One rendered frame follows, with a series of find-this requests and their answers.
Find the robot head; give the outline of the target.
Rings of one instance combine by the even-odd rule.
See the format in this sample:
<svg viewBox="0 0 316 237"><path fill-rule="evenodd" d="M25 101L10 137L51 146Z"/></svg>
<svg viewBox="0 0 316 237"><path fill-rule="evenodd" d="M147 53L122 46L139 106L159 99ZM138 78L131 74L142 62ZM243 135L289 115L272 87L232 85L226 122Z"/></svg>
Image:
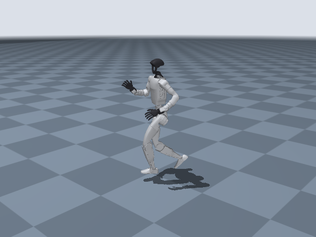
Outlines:
<svg viewBox="0 0 316 237"><path fill-rule="evenodd" d="M153 73L153 74L156 74L156 75L154 76L154 78L158 78L157 76L163 77L163 76L161 75L161 73L160 73L159 71L157 71L157 68L159 68L160 66L163 66L163 65L164 65L164 62L163 62L161 59L154 59L154 60L152 60L152 61L150 62L150 64L152 65L152 73ZM155 67L155 70L154 70L154 67Z"/></svg>

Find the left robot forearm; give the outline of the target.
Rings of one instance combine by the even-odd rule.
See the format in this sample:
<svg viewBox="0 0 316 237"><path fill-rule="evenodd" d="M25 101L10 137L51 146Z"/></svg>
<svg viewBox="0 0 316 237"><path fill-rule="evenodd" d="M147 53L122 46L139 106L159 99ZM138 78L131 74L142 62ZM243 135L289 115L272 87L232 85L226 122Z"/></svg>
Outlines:
<svg viewBox="0 0 316 237"><path fill-rule="evenodd" d="M162 108L159 109L160 112L168 112L168 110L169 110L172 106L174 106L177 101L178 101L178 96L177 96L177 95L174 95L174 96L172 97L172 99L169 100L169 102L168 102L165 106L163 106Z"/></svg>

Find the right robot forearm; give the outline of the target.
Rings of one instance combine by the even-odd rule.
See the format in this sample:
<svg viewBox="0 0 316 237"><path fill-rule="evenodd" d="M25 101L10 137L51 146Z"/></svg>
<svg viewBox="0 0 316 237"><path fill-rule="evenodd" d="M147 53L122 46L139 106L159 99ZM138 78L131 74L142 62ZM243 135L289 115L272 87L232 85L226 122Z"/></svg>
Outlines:
<svg viewBox="0 0 316 237"><path fill-rule="evenodd" d="M134 94L134 95L139 95L139 96L143 96L144 95L144 91L143 91L143 89L142 90L132 90L132 93Z"/></svg>

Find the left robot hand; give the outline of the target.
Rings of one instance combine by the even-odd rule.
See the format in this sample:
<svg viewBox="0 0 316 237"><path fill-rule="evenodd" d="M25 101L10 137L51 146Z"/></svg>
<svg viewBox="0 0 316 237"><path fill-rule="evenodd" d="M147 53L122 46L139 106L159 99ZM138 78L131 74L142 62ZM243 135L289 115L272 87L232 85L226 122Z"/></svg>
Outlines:
<svg viewBox="0 0 316 237"><path fill-rule="evenodd" d="M159 108L159 109L160 109L160 108ZM157 109L157 110L156 110L156 109L148 109L147 111L149 111L149 112L145 113L145 115L147 114L145 117L147 117L147 116L149 115L149 116L147 117L147 119L150 117L150 118L148 119L148 120L150 120L151 118L157 116L158 114L159 114L159 115L160 115L160 114L163 114L164 112L160 112L159 109Z"/></svg>

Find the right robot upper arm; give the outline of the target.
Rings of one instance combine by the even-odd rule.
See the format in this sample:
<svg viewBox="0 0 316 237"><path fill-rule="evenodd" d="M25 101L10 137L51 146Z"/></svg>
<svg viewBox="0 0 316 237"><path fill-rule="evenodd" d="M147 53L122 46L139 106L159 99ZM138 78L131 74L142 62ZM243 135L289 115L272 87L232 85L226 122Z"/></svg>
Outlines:
<svg viewBox="0 0 316 237"><path fill-rule="evenodd" d="M151 76L149 76L149 78L148 78L146 89L143 90L145 97L149 96L149 94L150 94L150 78L151 78Z"/></svg>

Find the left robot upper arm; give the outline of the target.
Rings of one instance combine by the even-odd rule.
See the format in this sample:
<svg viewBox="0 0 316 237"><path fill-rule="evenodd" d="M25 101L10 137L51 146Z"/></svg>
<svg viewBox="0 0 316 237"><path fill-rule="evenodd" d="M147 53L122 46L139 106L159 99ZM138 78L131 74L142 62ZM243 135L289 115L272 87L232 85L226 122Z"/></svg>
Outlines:
<svg viewBox="0 0 316 237"><path fill-rule="evenodd" d="M159 85L162 89L164 89L168 94L172 95L172 97L174 95L178 96L179 99L179 95L174 91L174 89L169 85L168 81L161 79L159 82Z"/></svg>

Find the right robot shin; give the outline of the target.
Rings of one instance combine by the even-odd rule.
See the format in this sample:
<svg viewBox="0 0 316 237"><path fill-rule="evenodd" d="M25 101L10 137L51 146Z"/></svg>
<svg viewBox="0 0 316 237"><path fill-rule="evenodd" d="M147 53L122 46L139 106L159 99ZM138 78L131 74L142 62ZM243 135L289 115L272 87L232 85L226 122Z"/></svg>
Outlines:
<svg viewBox="0 0 316 237"><path fill-rule="evenodd" d="M155 150L156 150L156 149L155 149ZM176 152L174 152L173 149L169 148L169 147L166 146L165 144L164 144L164 147L163 147L163 149L162 149L161 151L159 151L159 150L156 150L156 151L158 151L158 152L160 152L160 153L162 153L162 154L165 154L165 155L167 155L167 156L173 157L173 158L182 159L182 158L181 158L181 157L182 157L181 155L179 155L179 154L177 154Z"/></svg>

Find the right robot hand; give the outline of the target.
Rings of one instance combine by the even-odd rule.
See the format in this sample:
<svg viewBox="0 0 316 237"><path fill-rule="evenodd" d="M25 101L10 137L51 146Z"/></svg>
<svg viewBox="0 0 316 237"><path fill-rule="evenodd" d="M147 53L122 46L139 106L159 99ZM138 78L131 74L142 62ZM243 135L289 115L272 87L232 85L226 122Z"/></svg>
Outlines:
<svg viewBox="0 0 316 237"><path fill-rule="evenodd" d="M127 81L127 82L126 82ZM136 88L135 87L133 87L133 85L132 85L132 81L128 81L128 80L126 80L126 81L124 81L124 83L122 84L122 86L124 86L125 88L127 88L127 89L130 89L130 92L132 93L132 90L136 90ZM126 83L126 84L125 84ZM136 90L137 91L137 90Z"/></svg>

